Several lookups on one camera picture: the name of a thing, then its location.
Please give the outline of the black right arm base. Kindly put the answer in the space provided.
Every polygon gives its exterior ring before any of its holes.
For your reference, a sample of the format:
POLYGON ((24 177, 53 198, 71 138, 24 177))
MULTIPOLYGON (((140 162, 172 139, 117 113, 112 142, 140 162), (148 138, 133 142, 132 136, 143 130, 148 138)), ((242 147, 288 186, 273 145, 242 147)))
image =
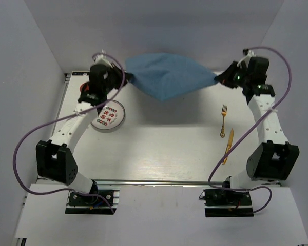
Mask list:
POLYGON ((204 201, 205 217, 253 217, 254 211, 249 192, 221 189, 203 190, 199 199, 204 201))

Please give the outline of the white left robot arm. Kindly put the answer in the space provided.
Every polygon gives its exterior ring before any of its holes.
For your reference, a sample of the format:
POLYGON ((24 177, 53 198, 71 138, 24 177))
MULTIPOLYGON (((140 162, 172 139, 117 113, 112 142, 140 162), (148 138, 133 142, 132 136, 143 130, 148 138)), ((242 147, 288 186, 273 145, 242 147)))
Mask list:
POLYGON ((75 116, 66 120, 49 140, 36 145, 36 164, 40 177, 62 183, 81 193, 86 204, 94 204, 98 189, 94 180, 78 171, 73 152, 90 123, 106 105, 108 94, 122 89, 132 74, 101 58, 90 67, 88 78, 89 81, 81 85, 75 116))

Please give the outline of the white plate with red characters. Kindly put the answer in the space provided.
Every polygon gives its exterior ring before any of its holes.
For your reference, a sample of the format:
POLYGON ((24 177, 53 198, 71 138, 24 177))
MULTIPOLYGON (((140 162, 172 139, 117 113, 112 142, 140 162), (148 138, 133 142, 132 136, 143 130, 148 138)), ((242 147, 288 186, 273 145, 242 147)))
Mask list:
POLYGON ((117 130, 122 125, 125 117, 124 106, 116 100, 111 100, 101 109, 91 125, 97 131, 111 132, 117 130))

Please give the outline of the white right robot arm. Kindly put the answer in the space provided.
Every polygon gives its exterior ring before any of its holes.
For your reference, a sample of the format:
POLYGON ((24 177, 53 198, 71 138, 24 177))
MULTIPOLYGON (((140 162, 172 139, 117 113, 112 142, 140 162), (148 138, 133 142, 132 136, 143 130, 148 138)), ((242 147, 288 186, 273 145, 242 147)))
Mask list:
POLYGON ((232 64, 215 81, 229 88, 242 88, 251 110, 259 145, 248 158, 246 168, 228 178, 229 187, 222 190, 222 200, 234 204, 241 190, 250 190, 264 182, 287 180, 299 154, 297 145, 290 144, 280 125, 275 109, 275 91, 266 83, 269 60, 247 55, 232 64))

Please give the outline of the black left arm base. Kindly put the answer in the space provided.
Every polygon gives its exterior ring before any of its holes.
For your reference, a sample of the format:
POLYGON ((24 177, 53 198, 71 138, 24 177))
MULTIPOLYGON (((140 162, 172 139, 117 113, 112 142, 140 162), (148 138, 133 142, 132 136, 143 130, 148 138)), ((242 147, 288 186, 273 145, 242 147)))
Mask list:
MULTIPOLYGON (((120 197, 119 186, 98 185, 98 194, 105 198, 115 212, 120 197)), ((87 197, 76 192, 69 192, 65 214, 113 215, 107 203, 100 197, 87 197)))

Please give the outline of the pink plastic cup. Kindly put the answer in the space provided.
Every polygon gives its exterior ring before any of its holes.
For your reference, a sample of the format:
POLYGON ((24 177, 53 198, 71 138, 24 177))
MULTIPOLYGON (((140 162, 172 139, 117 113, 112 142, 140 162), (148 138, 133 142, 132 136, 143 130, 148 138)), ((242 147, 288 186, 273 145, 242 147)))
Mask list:
POLYGON ((90 87, 89 87, 89 82, 83 83, 80 86, 80 92, 84 93, 84 92, 89 92, 90 91, 90 87))

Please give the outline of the blue cloth napkin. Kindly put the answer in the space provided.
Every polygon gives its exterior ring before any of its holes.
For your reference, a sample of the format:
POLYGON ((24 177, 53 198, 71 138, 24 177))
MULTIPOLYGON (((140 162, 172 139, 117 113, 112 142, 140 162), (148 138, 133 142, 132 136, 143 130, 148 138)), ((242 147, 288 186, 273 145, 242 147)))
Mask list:
POLYGON ((216 74, 193 59, 170 53, 142 54, 125 62, 141 92, 165 101, 216 84, 216 74))

